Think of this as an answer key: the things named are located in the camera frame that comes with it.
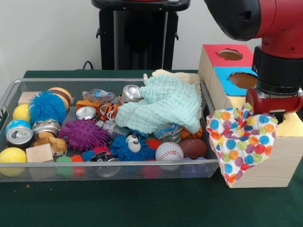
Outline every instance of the yellow ball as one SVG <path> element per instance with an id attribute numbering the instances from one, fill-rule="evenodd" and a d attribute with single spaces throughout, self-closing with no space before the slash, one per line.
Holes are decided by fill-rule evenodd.
<path id="1" fill-rule="evenodd" d="M 29 108 L 28 104 L 22 104 L 15 108 L 13 112 L 14 120 L 24 120 L 30 122 Z"/>
<path id="2" fill-rule="evenodd" d="M 19 148 L 7 148 L 0 153 L 0 163 L 27 162 L 26 153 Z M 23 173 L 25 168 L 0 168 L 0 172 L 5 176 L 17 176 Z"/>

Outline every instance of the baseball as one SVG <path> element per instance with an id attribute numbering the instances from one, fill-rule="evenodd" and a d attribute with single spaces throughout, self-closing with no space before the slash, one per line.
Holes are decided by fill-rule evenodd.
<path id="1" fill-rule="evenodd" d="M 157 161 L 177 161 L 183 160 L 184 155 L 182 148 L 175 143 L 165 142 L 162 143 L 156 150 Z M 173 171 L 179 168 L 179 165 L 161 166 L 162 169 Z"/>

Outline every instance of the red spiky ball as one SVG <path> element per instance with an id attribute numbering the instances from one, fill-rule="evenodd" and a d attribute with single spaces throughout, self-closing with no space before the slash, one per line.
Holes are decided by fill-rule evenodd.
<path id="1" fill-rule="evenodd" d="M 109 148 L 105 145 L 104 146 L 97 146 L 97 147 L 93 148 L 93 151 L 95 152 L 95 154 L 101 153 L 101 152 L 109 153 Z"/>
<path id="2" fill-rule="evenodd" d="M 156 161 L 156 160 L 153 158 L 149 158 L 147 159 L 147 161 Z M 162 174 L 162 170 L 159 166 L 143 166 L 140 172 L 145 179 L 159 178 Z"/>
<path id="3" fill-rule="evenodd" d="M 81 155 L 74 155 L 71 157 L 72 162 L 83 162 L 83 158 Z M 72 172 L 74 176 L 83 176 L 85 174 L 85 167 L 84 166 L 75 166 L 72 168 Z"/>
<path id="4" fill-rule="evenodd" d="M 161 140 L 158 140 L 156 138 L 148 139 L 146 143 L 150 147 L 150 149 L 153 150 L 156 150 L 162 144 Z"/>

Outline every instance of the purple spiky ball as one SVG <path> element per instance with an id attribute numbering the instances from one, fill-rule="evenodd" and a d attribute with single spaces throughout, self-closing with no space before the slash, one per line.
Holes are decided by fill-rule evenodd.
<path id="1" fill-rule="evenodd" d="M 74 151 L 92 150 L 97 145 L 106 145 L 109 139 L 108 130 L 95 125 L 90 120 L 75 120 L 67 122 L 59 133 L 59 138 L 67 137 L 67 143 Z"/>

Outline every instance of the red box lid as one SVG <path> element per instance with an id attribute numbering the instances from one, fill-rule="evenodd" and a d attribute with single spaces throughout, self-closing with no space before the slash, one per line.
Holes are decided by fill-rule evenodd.
<path id="1" fill-rule="evenodd" d="M 243 44 L 204 44 L 211 64 L 217 67 L 251 67 L 253 53 Z"/>

